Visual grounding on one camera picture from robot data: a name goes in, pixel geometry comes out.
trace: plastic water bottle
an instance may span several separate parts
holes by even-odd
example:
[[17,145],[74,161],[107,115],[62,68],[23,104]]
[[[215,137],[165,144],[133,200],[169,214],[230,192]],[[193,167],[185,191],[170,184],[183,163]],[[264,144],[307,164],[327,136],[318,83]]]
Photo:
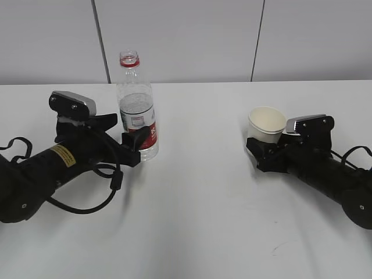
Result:
[[123,127],[125,132],[150,127],[151,134],[140,148],[141,160],[149,160],[159,150],[151,85],[142,72],[136,51],[121,52],[120,65],[123,82],[117,85],[117,100]]

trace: yellow warning label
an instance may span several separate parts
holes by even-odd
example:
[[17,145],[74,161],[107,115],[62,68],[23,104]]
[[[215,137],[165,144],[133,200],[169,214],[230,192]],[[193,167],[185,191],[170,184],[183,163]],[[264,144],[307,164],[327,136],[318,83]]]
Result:
[[64,163],[66,164],[67,167],[71,167],[74,164],[76,164],[76,160],[75,160],[74,156],[63,145],[57,144],[57,145],[51,147],[50,150],[53,150],[54,152],[56,152],[61,157],[61,159],[64,161]]

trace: red label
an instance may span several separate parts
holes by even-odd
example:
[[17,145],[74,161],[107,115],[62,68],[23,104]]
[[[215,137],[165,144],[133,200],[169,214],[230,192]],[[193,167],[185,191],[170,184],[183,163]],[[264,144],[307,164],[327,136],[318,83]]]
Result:
[[[129,132],[134,132],[136,130],[135,129],[128,129],[128,131]],[[156,143],[157,140],[158,140],[158,133],[156,132],[156,122],[154,122],[150,125],[150,135],[145,140],[145,142],[141,145],[140,150],[150,148],[152,145],[154,145]]]

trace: cup rim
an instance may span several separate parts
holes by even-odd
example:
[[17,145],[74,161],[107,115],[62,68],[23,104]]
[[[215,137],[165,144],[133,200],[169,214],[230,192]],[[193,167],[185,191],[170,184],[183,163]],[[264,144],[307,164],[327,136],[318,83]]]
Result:
[[278,112],[278,113],[279,113],[279,114],[284,118],[284,120],[285,120],[285,116],[282,114],[282,112],[281,112],[280,110],[278,110],[278,109],[276,109],[276,108],[273,108],[272,106],[257,106],[257,107],[255,107],[255,108],[253,108],[253,109],[249,112],[249,114],[248,114],[248,121],[250,122],[250,124],[253,125],[254,128],[256,128],[257,130],[259,130],[259,131],[261,131],[261,132],[263,132],[263,133],[266,133],[266,134],[278,134],[278,133],[283,132],[284,129],[285,129],[285,126],[287,125],[287,121],[285,121],[285,123],[284,123],[284,125],[283,125],[283,128],[281,128],[281,129],[279,129],[279,130],[275,130],[275,131],[264,130],[264,129],[258,127],[257,125],[255,125],[255,124],[253,123],[253,121],[251,120],[251,114],[252,114],[252,112],[253,112],[255,109],[260,109],[260,108],[269,108],[269,109],[271,109],[271,110],[275,110],[275,111]]

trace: black cable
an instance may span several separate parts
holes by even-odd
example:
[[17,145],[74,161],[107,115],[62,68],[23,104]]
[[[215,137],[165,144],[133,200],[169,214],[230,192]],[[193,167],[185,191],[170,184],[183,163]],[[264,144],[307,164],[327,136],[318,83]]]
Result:
[[12,139],[11,141],[8,142],[7,147],[0,147],[0,150],[7,150],[11,148],[16,140],[25,143],[27,149],[26,149],[26,154],[24,156],[20,156],[20,155],[14,156],[13,159],[11,160],[12,163],[17,163],[19,159],[22,159],[22,160],[28,159],[31,156],[31,151],[33,150],[33,144],[31,143],[31,141],[29,141],[27,138],[24,138],[24,137],[16,137]]
[[[340,154],[334,152],[333,150],[331,150],[331,153],[332,153],[333,155],[335,155],[336,157],[338,157],[340,160],[342,160],[342,156],[341,156]],[[352,164],[351,162],[349,162],[349,161],[347,161],[347,160],[345,160],[345,163],[348,164],[348,165],[350,165],[352,168],[354,168],[354,169],[356,169],[356,170],[359,169],[357,166],[355,166],[354,164]]]
[[368,147],[366,147],[366,146],[362,146],[362,145],[354,146],[353,148],[351,148],[350,150],[348,150],[348,151],[343,155],[343,157],[342,157],[342,159],[341,159],[341,165],[344,166],[345,163],[346,163],[346,158],[349,157],[349,155],[350,155],[351,153],[353,153],[355,150],[357,150],[357,149],[359,149],[359,148],[363,148],[363,149],[367,152],[367,154],[370,155],[370,156],[372,157],[372,151],[371,151],[371,149],[369,149]]
[[[56,199],[52,198],[51,196],[44,197],[47,202],[53,204],[54,206],[57,206],[60,209],[63,209],[67,212],[75,213],[75,214],[91,214],[91,213],[97,212],[97,211],[101,210],[102,208],[104,208],[113,199],[113,197],[115,196],[116,191],[120,189],[121,181],[123,179],[123,172],[120,170],[119,157],[117,156],[117,154],[116,154],[115,150],[113,149],[113,147],[111,146],[110,142],[107,140],[106,134],[105,133],[101,134],[100,132],[95,131],[93,129],[88,129],[88,131],[91,132],[93,135],[95,135],[97,138],[99,138],[106,145],[106,147],[110,150],[111,155],[114,158],[115,165],[116,165],[115,167],[113,167],[109,164],[98,164],[92,169],[96,174],[98,174],[101,177],[111,178],[110,188],[112,189],[112,191],[111,191],[110,195],[100,205],[98,205],[94,208],[90,208],[90,209],[73,208],[71,206],[65,205],[64,203],[61,203],[61,202],[57,201]],[[101,172],[99,169],[111,169],[111,170],[114,170],[114,172],[112,174],[105,174],[105,173]]]

